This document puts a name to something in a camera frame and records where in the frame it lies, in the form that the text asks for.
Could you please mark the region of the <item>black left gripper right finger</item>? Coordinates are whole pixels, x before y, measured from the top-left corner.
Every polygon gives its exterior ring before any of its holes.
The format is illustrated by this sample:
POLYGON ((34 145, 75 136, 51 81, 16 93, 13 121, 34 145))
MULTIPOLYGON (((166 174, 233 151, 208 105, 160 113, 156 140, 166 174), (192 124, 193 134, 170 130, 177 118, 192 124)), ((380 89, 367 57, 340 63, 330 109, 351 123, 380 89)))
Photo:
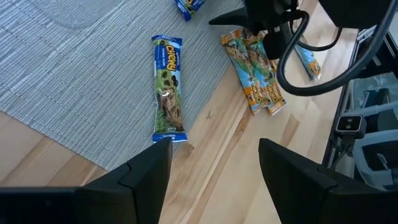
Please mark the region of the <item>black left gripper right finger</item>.
POLYGON ((372 223, 371 189, 287 149, 259 141, 262 176, 282 223, 372 223))

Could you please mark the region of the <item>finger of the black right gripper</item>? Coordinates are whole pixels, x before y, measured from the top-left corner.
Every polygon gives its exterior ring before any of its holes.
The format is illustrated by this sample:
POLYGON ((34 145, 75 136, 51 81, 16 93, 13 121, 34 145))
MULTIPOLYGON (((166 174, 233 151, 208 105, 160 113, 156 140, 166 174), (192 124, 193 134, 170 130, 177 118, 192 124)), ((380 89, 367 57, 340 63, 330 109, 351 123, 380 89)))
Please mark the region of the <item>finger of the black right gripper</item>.
POLYGON ((249 17, 246 7, 236 9, 226 14, 217 16, 209 21, 209 25, 234 25, 234 26, 248 26, 249 17))
POLYGON ((292 38, 292 24, 291 21, 283 23, 278 27, 279 30, 276 30, 276 27, 271 27, 268 22, 262 21, 262 26, 267 30, 262 44, 269 60, 280 59, 286 53, 292 38))

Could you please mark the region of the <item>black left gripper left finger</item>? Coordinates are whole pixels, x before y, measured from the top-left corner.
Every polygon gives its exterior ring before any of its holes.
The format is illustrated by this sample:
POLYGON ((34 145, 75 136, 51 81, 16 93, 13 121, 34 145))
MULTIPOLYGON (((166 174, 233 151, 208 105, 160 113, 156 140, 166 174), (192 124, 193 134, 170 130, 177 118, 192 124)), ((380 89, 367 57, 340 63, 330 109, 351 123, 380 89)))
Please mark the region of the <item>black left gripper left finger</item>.
POLYGON ((162 139, 77 190, 77 223, 158 223, 172 163, 162 139))

